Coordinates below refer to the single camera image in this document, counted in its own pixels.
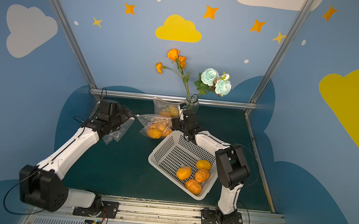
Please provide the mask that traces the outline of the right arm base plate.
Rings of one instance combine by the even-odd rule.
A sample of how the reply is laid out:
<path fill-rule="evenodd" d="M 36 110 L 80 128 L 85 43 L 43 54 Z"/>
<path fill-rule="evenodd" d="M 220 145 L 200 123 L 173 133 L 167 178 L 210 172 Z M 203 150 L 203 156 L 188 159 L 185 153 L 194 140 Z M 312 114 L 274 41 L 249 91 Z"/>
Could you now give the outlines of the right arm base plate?
<path fill-rule="evenodd" d="M 224 215 L 219 210 L 204 208 L 201 210 L 201 224 L 243 224 L 243 218 L 237 211 Z"/>

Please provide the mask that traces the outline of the clear zipper bag pink zipper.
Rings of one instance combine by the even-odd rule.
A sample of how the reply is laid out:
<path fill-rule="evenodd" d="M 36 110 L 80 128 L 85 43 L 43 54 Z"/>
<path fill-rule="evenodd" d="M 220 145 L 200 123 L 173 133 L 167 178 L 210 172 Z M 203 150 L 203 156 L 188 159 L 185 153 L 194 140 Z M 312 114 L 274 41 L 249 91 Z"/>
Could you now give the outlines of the clear zipper bag pink zipper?
<path fill-rule="evenodd" d="M 177 106 L 179 108 L 179 105 L 181 103 L 185 103 L 185 102 L 169 102 L 167 100 L 159 99 L 157 97 L 154 97 L 153 98 L 153 103 L 154 103 L 154 114 L 159 115 L 159 113 L 161 111 L 165 111 L 165 110 L 168 111 L 169 107 L 171 105 Z"/>

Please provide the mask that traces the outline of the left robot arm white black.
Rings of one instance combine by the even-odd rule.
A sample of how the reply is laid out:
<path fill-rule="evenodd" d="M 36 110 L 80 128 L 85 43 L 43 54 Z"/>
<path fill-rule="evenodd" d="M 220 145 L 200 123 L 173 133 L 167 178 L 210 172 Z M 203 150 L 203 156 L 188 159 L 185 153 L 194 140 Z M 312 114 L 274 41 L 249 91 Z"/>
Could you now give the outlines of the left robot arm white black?
<path fill-rule="evenodd" d="M 126 106 L 115 101 L 101 101 L 97 114 L 81 123 L 74 136 L 57 151 L 37 165 L 26 165 L 20 170 L 20 200 L 49 212 L 74 207 L 80 213 L 100 215 L 103 211 L 101 198 L 90 191 L 67 188 L 63 178 L 90 147 L 104 136 L 119 131 L 132 119 L 133 114 Z"/>

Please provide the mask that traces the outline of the large orange potato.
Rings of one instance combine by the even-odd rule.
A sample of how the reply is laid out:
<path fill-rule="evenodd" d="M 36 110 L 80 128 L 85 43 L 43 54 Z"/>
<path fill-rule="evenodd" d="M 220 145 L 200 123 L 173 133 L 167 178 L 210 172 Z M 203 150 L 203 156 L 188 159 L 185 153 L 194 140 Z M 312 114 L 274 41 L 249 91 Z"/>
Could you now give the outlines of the large orange potato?
<path fill-rule="evenodd" d="M 160 113 L 159 113 L 159 115 L 160 116 L 163 116 L 163 117 L 169 117 L 169 118 L 171 118 L 172 117 L 172 115 L 170 114 L 170 112 L 169 111 L 161 111 Z"/>

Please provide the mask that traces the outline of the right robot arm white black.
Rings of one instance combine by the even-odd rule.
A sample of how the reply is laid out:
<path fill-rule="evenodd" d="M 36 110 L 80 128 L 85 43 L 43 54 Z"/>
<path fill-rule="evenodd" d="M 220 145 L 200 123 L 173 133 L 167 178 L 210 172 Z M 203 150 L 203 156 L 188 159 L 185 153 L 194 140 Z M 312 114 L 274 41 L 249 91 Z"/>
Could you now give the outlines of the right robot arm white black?
<path fill-rule="evenodd" d="M 222 184 L 220 199 L 216 205 L 216 217 L 220 223 L 237 216 L 237 201 L 250 169 L 238 144 L 228 144 L 201 128 L 196 114 L 190 109 L 180 109 L 179 118 L 173 119 L 172 128 L 184 137 L 215 156 L 217 176 Z"/>

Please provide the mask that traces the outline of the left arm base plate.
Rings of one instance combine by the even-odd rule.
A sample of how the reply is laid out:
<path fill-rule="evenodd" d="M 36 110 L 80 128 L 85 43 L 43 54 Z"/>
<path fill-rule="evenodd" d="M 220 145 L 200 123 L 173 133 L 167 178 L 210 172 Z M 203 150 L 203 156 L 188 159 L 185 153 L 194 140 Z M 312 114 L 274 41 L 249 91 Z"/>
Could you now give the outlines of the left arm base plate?
<path fill-rule="evenodd" d="M 93 217 L 93 218 L 109 218 L 114 219 L 118 213 L 119 202 L 111 201 L 95 201 L 91 207 L 81 208 L 75 207 L 73 215 L 81 217 Z"/>

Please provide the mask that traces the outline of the wrinkled orange potato bottom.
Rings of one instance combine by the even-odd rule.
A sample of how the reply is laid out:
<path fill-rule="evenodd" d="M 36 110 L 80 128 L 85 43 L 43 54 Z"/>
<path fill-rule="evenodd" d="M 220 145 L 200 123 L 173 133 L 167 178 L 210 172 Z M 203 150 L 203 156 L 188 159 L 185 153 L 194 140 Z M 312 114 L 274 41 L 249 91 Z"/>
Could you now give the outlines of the wrinkled orange potato bottom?
<path fill-rule="evenodd" d="M 200 183 L 198 183 L 195 179 L 188 180 L 185 183 L 185 187 L 192 194 L 196 194 L 196 195 L 198 195 L 202 190 L 202 187 L 201 187 Z"/>

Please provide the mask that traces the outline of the orange potato edge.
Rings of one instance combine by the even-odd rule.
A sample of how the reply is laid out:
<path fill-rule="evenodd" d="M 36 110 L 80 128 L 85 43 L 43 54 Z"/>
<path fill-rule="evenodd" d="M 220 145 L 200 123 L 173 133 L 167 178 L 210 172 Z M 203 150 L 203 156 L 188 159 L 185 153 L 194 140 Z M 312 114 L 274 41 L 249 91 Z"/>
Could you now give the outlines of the orange potato edge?
<path fill-rule="evenodd" d="M 172 129 L 167 128 L 167 129 L 165 129 L 165 131 L 162 132 L 162 137 L 167 137 L 171 133 L 172 133 Z"/>

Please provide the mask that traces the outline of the wrinkled orange potato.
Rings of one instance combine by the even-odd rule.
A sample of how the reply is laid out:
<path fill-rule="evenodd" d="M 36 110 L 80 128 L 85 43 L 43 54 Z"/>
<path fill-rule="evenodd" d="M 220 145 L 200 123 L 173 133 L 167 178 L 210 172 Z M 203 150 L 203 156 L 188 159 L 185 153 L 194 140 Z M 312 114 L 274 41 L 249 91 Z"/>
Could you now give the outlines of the wrinkled orange potato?
<path fill-rule="evenodd" d="M 198 183 L 195 179 L 188 180 L 185 183 L 185 187 L 192 194 L 196 194 L 196 195 L 198 195 L 202 190 L 202 187 L 201 187 L 200 183 Z"/>
<path fill-rule="evenodd" d="M 207 169 L 200 169 L 195 173 L 194 177 L 198 183 L 203 183 L 210 178 L 210 172 Z"/>

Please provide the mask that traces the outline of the spare clear zipper bag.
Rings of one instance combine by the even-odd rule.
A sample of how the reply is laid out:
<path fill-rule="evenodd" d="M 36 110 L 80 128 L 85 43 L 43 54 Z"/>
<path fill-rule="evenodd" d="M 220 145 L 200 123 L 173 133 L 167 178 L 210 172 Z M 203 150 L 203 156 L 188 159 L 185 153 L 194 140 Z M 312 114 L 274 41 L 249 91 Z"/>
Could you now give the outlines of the spare clear zipper bag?
<path fill-rule="evenodd" d="M 141 135 L 148 137 L 146 130 L 147 128 L 158 128 L 162 132 L 167 128 L 172 129 L 172 118 L 163 117 L 155 114 L 143 114 L 135 116 L 143 128 L 139 131 Z"/>

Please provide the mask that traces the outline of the yellow green potato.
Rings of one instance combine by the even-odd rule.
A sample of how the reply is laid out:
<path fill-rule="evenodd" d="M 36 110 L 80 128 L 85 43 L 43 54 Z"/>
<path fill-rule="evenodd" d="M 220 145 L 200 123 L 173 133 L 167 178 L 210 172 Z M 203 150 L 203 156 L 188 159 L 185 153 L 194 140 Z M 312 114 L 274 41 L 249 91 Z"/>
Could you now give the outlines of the yellow green potato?
<path fill-rule="evenodd" d="M 174 106 L 174 105 L 171 105 L 169 107 L 169 113 L 170 113 L 170 116 L 173 117 L 173 118 L 176 118 L 176 117 L 179 117 L 179 109 L 177 106 Z"/>

